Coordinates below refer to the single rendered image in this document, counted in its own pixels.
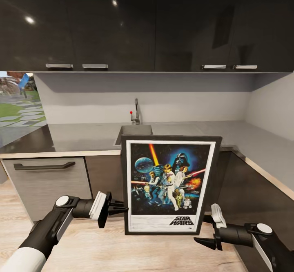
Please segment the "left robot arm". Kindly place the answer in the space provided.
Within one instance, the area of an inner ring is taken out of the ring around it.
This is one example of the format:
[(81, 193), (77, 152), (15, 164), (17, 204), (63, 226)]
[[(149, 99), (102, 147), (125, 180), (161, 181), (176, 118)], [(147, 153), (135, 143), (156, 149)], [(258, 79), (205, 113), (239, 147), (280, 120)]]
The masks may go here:
[(41, 272), (52, 249), (59, 243), (74, 218), (98, 220), (104, 228), (108, 215), (127, 212), (123, 201), (112, 199), (111, 192), (97, 194), (96, 199), (61, 196), (53, 210), (32, 227), (28, 238), (19, 246), (0, 272)]

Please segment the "poster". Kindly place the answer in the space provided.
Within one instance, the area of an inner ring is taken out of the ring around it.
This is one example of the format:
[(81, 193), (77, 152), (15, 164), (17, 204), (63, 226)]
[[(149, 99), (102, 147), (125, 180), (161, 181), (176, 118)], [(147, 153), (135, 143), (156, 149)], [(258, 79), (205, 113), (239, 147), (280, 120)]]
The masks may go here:
[(125, 235), (200, 235), (222, 138), (121, 134)]

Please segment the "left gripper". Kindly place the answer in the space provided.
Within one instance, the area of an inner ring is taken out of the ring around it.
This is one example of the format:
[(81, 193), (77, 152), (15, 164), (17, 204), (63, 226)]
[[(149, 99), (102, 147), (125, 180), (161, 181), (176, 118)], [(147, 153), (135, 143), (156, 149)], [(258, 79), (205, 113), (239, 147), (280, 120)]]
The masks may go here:
[[(84, 217), (90, 218), (89, 212), (94, 204), (95, 199), (89, 199), (85, 205)], [(124, 207), (123, 201), (112, 199), (111, 192), (107, 192), (104, 207), (98, 218), (99, 228), (104, 228), (108, 215), (127, 212), (129, 208)]]

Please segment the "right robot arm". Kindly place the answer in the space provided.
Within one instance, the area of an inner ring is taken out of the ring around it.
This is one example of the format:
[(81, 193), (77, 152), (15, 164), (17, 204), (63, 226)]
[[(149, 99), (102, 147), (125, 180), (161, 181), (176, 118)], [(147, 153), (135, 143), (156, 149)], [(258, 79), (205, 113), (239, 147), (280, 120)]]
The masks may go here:
[(213, 225), (214, 238), (194, 237), (196, 242), (213, 250), (222, 250), (221, 242), (255, 246), (271, 272), (294, 272), (294, 250), (290, 251), (270, 226), (263, 223), (228, 224), (218, 204), (211, 208), (212, 215), (204, 215), (203, 222)]

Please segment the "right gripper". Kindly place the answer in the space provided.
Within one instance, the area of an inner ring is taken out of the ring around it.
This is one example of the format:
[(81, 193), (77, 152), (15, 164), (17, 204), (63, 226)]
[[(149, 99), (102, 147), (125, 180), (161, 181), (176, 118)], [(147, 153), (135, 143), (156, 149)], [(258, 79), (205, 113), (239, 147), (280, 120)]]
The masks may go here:
[(222, 250), (221, 242), (240, 245), (240, 239), (238, 235), (238, 230), (235, 224), (226, 223), (227, 227), (217, 228), (216, 223), (213, 220), (212, 215), (204, 215), (203, 222), (210, 223), (213, 225), (215, 233), (213, 234), (214, 238), (198, 238), (194, 237), (194, 240), (201, 245), (207, 246), (210, 249)]

